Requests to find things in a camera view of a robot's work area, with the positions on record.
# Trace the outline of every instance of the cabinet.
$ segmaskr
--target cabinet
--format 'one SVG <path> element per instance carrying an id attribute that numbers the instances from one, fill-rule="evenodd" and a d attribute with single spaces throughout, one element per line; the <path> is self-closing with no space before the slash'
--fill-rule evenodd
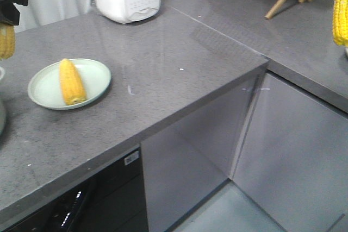
<path id="1" fill-rule="evenodd" d="M 150 232 L 168 229 L 227 179 L 254 82 L 142 142 Z"/>
<path id="2" fill-rule="evenodd" d="M 348 206 L 348 119 L 267 75 L 233 180 L 288 232 L 325 232 Z"/>

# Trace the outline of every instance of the gray quartz countertop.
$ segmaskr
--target gray quartz countertop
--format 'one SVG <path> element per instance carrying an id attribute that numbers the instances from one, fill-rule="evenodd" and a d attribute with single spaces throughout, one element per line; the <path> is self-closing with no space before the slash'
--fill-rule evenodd
<path id="1" fill-rule="evenodd" d="M 267 64 L 165 3 L 144 22 L 121 25 L 93 11 L 18 33 L 16 41 L 15 55 L 1 61 L 8 120 L 0 136 L 0 231 Z M 62 58 L 108 66 L 106 93 L 66 111 L 33 103 L 30 79 Z"/>
<path id="2" fill-rule="evenodd" d="M 269 59 L 269 70 L 348 112 L 348 58 L 332 39 L 333 0 L 164 0 L 182 14 Z"/>
<path id="3" fill-rule="evenodd" d="M 163 0 L 158 15 L 120 25 L 96 12 L 16 35 L 0 97 L 0 231 L 117 160 L 143 139 L 264 69 L 348 112 L 348 60 L 332 41 L 332 0 Z M 54 111 L 27 95 L 62 58 L 107 65 L 110 87 L 85 107 Z"/>

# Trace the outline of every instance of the dishwasher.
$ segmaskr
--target dishwasher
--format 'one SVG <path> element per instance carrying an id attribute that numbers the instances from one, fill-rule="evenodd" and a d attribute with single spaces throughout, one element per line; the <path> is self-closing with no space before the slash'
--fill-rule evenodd
<path id="1" fill-rule="evenodd" d="M 5 232 L 148 232 L 140 149 Z"/>

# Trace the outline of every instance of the gray floor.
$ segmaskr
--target gray floor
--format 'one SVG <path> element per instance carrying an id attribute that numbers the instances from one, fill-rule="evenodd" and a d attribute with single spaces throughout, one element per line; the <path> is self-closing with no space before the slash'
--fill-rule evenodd
<path id="1" fill-rule="evenodd" d="M 232 182 L 173 232 L 284 232 Z"/>

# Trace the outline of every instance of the plate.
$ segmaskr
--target plate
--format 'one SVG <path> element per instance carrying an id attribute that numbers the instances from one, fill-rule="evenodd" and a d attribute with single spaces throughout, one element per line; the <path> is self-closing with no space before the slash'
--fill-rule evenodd
<path id="1" fill-rule="evenodd" d="M 90 59 L 69 60 L 75 64 L 81 76 L 87 100 L 73 105 L 65 104 L 59 83 L 59 61 L 40 70 L 30 80 L 28 95 L 34 103 L 52 110 L 70 110 L 85 106 L 104 93 L 111 81 L 111 72 L 106 65 Z"/>

